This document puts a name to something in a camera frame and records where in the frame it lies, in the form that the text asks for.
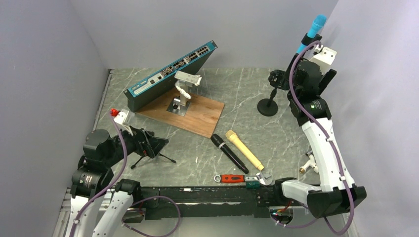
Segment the black tripod shock mount stand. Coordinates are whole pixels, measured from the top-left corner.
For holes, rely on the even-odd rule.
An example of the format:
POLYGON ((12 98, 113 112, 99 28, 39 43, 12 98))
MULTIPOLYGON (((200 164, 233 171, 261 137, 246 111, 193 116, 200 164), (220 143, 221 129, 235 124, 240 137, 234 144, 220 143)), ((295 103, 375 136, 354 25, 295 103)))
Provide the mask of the black tripod shock mount stand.
POLYGON ((130 167, 130 169, 135 169, 137 164, 144 157, 153 159, 160 156, 167 158, 172 163, 176 163, 174 159, 171 159, 161 153, 163 148, 169 143, 169 139, 156 137, 154 132, 147 131, 145 129, 135 130, 133 133, 134 139, 137 141, 138 150, 136 153, 140 155, 140 158, 130 167))

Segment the black microphone blue foam head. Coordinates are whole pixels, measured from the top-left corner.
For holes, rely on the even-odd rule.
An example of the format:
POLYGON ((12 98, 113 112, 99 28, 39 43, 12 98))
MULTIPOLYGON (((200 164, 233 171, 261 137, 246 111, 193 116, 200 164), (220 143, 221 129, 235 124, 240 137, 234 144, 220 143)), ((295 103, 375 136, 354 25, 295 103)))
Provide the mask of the black microphone blue foam head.
POLYGON ((225 141, 218 135, 213 134, 210 137, 210 140, 213 144, 218 147, 242 172, 245 174, 249 174, 248 168, 245 166, 243 161, 239 159, 239 157, 227 146, 225 141))

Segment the black round base mic stand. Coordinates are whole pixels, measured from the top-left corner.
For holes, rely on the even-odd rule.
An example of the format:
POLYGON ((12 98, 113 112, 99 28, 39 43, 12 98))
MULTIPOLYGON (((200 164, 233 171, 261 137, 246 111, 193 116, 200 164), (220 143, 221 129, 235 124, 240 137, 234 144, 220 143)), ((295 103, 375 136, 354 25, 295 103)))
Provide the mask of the black round base mic stand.
POLYGON ((289 80, 286 71, 273 70, 270 72, 268 82, 273 90, 269 98, 261 99, 257 104, 257 110, 260 114, 266 117, 274 116, 278 111, 278 105, 274 101, 277 90, 288 91, 290 89, 289 80))

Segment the beige gold microphone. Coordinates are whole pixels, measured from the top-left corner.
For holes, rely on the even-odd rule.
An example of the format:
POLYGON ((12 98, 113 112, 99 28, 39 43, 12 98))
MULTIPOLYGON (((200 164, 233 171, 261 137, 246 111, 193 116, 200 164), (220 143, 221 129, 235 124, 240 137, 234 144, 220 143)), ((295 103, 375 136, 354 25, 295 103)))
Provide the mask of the beige gold microphone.
POLYGON ((263 164, 261 161, 252 153, 252 151, 241 141, 238 135, 232 131, 228 130, 226 132, 226 138, 233 143, 236 148, 252 163, 252 165, 262 171, 264 169, 263 164))

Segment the black clip mic stand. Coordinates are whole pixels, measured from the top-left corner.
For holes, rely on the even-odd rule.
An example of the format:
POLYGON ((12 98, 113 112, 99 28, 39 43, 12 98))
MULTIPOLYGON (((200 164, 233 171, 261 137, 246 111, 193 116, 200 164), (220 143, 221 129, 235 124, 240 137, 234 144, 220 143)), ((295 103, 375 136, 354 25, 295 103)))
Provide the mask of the black clip mic stand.
POLYGON ((322 39, 322 36, 321 36, 320 34, 316 34, 315 36, 310 37, 310 36, 308 35, 308 33, 306 33, 306 34, 304 35, 304 37, 302 38, 302 40, 301 40, 301 46, 302 46, 303 48, 305 48, 305 47, 307 47, 308 45, 310 45, 312 42, 317 41, 317 40, 321 40, 321 39, 322 39))

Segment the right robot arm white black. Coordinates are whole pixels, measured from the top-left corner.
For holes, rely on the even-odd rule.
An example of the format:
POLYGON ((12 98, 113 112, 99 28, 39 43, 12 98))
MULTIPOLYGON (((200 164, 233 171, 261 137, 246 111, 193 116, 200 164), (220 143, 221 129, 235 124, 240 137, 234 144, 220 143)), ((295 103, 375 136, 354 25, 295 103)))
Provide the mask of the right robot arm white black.
POLYGON ((322 73, 320 66, 303 60, 289 65, 281 80, 298 125, 307 137, 320 175, 318 186, 295 178, 277 179, 272 198, 278 205, 295 200, 308 207, 319 219, 351 212, 367 196, 363 186, 357 186, 349 174, 336 144, 332 114, 322 92, 336 76, 334 69, 322 73))

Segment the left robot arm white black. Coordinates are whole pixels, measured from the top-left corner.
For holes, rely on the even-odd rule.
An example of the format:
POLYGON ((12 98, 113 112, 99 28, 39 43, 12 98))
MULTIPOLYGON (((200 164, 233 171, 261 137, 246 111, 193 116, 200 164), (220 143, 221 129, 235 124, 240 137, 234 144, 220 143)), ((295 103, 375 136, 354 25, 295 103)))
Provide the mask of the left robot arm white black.
POLYGON ((84 155, 72 176, 71 213, 65 235, 67 237, 111 237, 129 207, 142 201, 138 181, 120 179, 112 166, 128 155, 154 158, 169 143, 154 132, 132 128, 119 129, 111 137, 105 129, 94 130, 86 137, 84 155))

